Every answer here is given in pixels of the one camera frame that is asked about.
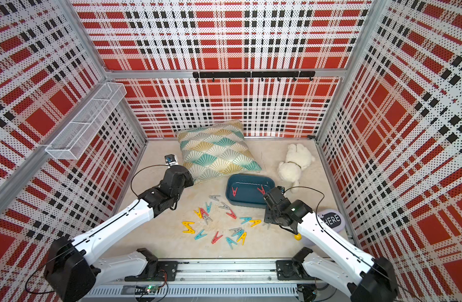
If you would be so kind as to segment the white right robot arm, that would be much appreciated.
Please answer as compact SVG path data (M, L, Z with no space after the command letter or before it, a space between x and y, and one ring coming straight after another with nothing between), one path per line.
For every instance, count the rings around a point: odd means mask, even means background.
M329 256L326 260L309 248L301 249L294 258L297 275L321 279L351 301L394 301L398 297L396 274L388 259L355 247L310 206L301 200L290 202L278 187L269 190L264 201L282 229L307 238Z

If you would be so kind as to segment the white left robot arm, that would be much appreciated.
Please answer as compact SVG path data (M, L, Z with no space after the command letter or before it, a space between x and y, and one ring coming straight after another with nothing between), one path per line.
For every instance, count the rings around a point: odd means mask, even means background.
M157 272L157 257L146 248L104 259L103 254L140 225L177 207L194 184L184 166L170 166L160 183L137 196L127 208L73 239L51 244L44 278L62 301L78 301L94 287L121 278L147 279Z

